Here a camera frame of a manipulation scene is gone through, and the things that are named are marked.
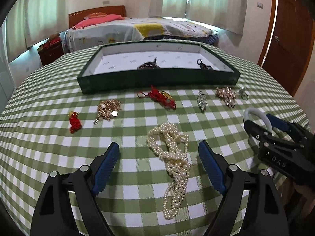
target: wooden headboard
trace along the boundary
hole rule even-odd
[[[99,8],[93,8],[88,9],[84,11],[78,11],[69,14],[69,28],[75,26],[82,20],[84,20],[84,17],[95,12],[103,12],[106,14],[117,14],[121,15],[122,17],[126,17],[126,9],[125,5],[117,5],[117,6],[106,6],[106,7],[99,7]]]

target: wooden door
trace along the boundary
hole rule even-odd
[[[263,69],[294,95],[312,43],[311,18],[301,0],[278,0],[276,25]]]

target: pillow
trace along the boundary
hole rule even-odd
[[[92,26],[92,25],[97,25],[97,24],[102,24],[105,22],[111,22],[114,20],[123,20],[124,18],[121,15],[115,15],[115,14],[110,14],[106,15],[105,17],[98,17],[98,18],[88,18],[80,23],[76,24],[75,26],[72,27],[72,29],[82,29],[84,27]]]
[[[84,19],[89,18],[99,18],[99,17],[105,17],[107,14],[103,12],[94,12],[84,17]]]

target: round silver pendant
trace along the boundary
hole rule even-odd
[[[116,116],[118,115],[118,113],[117,113],[116,111],[112,111],[112,112],[111,112],[111,115],[114,116],[114,117],[116,117]]]

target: door frame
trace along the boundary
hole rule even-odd
[[[258,60],[258,65],[261,66],[262,62],[264,61],[264,57],[267,52],[267,49],[268,49],[268,45],[269,45],[269,42],[270,42],[270,38],[272,38],[271,36],[271,33],[272,33],[272,29],[273,29],[273,23],[274,23],[274,20],[275,20],[275,17],[276,17],[276,3],[277,1],[276,0],[272,0],[272,3],[271,3],[271,13],[270,13],[270,21],[269,21],[269,26],[268,26],[268,30],[267,30],[267,35],[266,35],[266,39],[265,39],[265,42],[264,42],[264,46],[262,48],[262,51],[261,51],[261,54],[260,54],[260,57],[259,57],[259,60]],[[310,60],[311,60],[311,55],[312,55],[312,52],[313,52],[313,47],[314,47],[314,40],[315,40],[315,21],[313,20],[313,25],[312,25],[312,38],[311,38],[311,45],[310,45],[310,49],[309,49],[309,53],[308,53],[308,57],[307,57],[307,60],[306,60],[306,63],[305,63],[305,66],[304,66],[304,69],[303,69],[303,72],[301,74],[301,77],[297,83],[297,85],[295,86],[293,92],[292,92],[292,96],[295,95],[295,93],[297,92],[303,78],[304,78],[304,75],[306,73],[306,70],[308,68],[308,64],[310,63]]]

